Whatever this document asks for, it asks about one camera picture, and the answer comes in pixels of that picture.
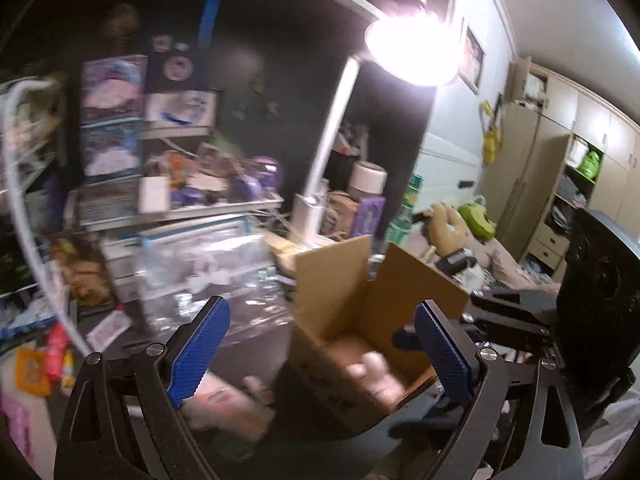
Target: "ceiling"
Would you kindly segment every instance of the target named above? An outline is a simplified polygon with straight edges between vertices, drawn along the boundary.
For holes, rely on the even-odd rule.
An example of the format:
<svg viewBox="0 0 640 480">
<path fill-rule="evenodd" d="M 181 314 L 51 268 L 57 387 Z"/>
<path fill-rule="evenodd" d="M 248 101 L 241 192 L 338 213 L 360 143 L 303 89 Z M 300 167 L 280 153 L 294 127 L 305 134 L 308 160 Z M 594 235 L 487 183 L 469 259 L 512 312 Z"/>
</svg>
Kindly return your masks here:
<svg viewBox="0 0 640 480">
<path fill-rule="evenodd" d="M 606 0 L 504 0 L 521 56 L 640 122 L 640 51 Z"/>
</svg>

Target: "desk lamp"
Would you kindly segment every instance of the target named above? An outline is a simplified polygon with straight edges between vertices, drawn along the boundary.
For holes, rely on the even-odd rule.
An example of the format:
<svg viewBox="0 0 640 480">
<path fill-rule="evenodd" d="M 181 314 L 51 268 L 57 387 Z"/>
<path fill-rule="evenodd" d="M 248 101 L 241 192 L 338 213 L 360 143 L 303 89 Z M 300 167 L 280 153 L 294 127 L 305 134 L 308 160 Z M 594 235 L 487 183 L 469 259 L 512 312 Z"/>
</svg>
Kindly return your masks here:
<svg viewBox="0 0 640 480">
<path fill-rule="evenodd" d="M 384 17 L 365 31 L 367 51 L 349 56 L 329 108 L 305 187 L 294 199 L 293 235 L 305 245 L 316 243 L 324 202 L 319 185 L 333 149 L 362 63 L 374 61 L 384 70 L 415 86 L 441 86 L 455 78 L 463 40 L 449 23 L 419 9 L 408 16 Z"/>
</svg>

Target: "black speaker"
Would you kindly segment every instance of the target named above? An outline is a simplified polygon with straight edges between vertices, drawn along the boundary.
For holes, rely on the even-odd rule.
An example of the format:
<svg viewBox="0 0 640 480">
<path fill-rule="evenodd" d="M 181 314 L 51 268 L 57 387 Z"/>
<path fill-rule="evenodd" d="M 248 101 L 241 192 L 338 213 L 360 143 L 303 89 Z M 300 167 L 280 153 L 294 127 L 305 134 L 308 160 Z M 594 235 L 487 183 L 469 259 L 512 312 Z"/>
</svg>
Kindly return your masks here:
<svg viewBox="0 0 640 480">
<path fill-rule="evenodd" d="M 565 259 L 562 357 L 579 383 L 605 388 L 640 351 L 640 246 L 605 214 L 581 209 Z"/>
</svg>

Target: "cardboard box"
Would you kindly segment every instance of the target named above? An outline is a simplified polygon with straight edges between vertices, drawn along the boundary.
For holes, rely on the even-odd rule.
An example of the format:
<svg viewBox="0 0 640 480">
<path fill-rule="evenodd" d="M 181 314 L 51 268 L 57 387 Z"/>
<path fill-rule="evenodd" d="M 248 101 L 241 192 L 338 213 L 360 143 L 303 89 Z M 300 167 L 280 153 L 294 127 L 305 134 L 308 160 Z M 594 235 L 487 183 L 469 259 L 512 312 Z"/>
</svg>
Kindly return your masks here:
<svg viewBox="0 0 640 480">
<path fill-rule="evenodd" d="M 414 323 L 416 306 L 434 300 L 447 317 L 457 319 L 468 300 L 446 276 L 396 246 L 389 247 L 377 278 L 369 281 L 369 255 L 369 237 L 300 254 L 291 307 L 296 330 L 289 362 L 353 434 L 375 426 L 435 380 L 423 352 L 391 345 L 396 330 Z M 346 371 L 369 351 L 385 355 L 406 389 L 396 406 L 380 403 Z"/>
</svg>

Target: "plastic wrap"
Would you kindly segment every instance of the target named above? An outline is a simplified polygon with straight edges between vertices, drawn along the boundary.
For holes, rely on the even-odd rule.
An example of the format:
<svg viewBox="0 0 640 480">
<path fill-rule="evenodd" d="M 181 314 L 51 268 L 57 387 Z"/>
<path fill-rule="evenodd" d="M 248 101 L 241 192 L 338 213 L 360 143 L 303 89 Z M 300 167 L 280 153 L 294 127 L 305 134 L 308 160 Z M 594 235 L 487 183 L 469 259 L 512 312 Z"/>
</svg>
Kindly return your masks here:
<svg viewBox="0 0 640 480">
<path fill-rule="evenodd" d="M 247 217 L 142 234 L 136 268 L 146 320 L 161 341 L 214 295 L 231 306 L 222 346 L 290 322 L 273 256 Z"/>
</svg>

